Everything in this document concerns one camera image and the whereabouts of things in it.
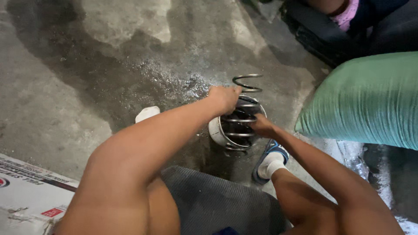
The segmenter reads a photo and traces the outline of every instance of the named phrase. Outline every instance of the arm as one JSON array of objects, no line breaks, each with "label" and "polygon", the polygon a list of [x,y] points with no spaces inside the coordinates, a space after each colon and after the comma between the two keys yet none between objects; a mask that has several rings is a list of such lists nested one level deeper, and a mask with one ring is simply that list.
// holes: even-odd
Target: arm
[{"label": "arm", "polygon": [[256,133],[279,142],[338,202],[344,234],[404,234],[377,192],[363,178],[321,150],[273,125],[263,115],[252,125]]},{"label": "arm", "polygon": [[130,126],[90,156],[59,234],[145,234],[146,188],[163,164],[212,118],[235,108],[241,88],[212,87],[207,98]]}]

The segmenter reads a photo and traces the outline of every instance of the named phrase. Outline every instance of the cardboard box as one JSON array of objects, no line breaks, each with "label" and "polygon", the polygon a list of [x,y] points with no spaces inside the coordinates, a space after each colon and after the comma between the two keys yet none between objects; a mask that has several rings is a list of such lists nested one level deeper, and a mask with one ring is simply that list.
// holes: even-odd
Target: cardboard box
[{"label": "cardboard box", "polygon": [[50,235],[78,181],[0,154],[0,234]]}]

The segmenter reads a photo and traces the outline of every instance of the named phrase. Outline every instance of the foot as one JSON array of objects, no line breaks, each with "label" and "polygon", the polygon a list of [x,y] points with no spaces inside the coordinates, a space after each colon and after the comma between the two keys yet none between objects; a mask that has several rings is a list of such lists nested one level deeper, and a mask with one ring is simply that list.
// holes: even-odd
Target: foot
[{"label": "foot", "polygon": [[160,113],[160,108],[158,106],[152,106],[141,110],[141,112],[136,116],[135,123],[138,123],[142,120],[150,118]]},{"label": "foot", "polygon": [[277,141],[270,139],[263,155],[258,160],[252,172],[254,180],[259,184],[266,184],[273,172],[285,168],[289,160],[289,153]]}]

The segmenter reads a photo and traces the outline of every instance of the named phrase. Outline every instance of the metal coil spring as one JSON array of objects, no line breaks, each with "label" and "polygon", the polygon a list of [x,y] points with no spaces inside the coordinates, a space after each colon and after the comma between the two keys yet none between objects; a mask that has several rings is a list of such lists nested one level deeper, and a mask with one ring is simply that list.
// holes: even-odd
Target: metal coil spring
[{"label": "metal coil spring", "polygon": [[[232,79],[232,82],[235,83],[238,86],[242,86],[242,93],[247,93],[247,92],[262,92],[263,90],[261,88],[258,87],[251,87],[245,84],[242,84],[240,82],[238,82],[238,79],[242,79],[242,78],[251,78],[251,77],[262,77],[262,74],[249,74],[249,75],[242,75],[242,76],[237,76],[234,77]],[[246,116],[246,118],[231,118],[230,116],[226,116],[223,117],[222,120],[225,122],[229,122],[229,123],[235,123],[237,125],[240,125],[240,127],[244,130],[248,130],[247,133],[235,133],[235,132],[225,132],[225,135],[228,137],[237,137],[237,138],[243,138],[243,140],[247,141],[246,145],[243,145],[243,148],[236,148],[230,144],[228,144],[229,147],[227,147],[227,149],[229,150],[234,150],[234,151],[246,151],[247,149],[251,148],[252,143],[248,140],[249,137],[254,136],[254,132],[252,131],[251,127],[249,127],[248,123],[253,123],[257,121],[257,118],[254,115],[250,115],[247,114],[243,108],[246,107],[259,107],[260,103],[255,101],[252,98],[249,97],[245,97],[245,96],[240,96],[239,97],[240,100],[246,101],[245,104],[237,104],[236,105],[236,109],[234,110],[233,114],[235,114],[237,117],[239,116]]]}]

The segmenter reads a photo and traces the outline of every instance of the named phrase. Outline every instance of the hand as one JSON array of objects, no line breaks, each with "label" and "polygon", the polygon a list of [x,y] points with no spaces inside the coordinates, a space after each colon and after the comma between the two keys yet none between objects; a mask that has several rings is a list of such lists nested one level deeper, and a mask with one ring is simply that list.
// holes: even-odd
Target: hand
[{"label": "hand", "polygon": [[271,123],[263,114],[256,114],[257,122],[251,123],[250,126],[257,135],[260,135],[265,138],[273,138],[273,127],[274,124]]},{"label": "hand", "polygon": [[208,99],[219,108],[217,114],[230,114],[235,110],[238,97],[241,94],[241,87],[214,87],[209,90]]}]

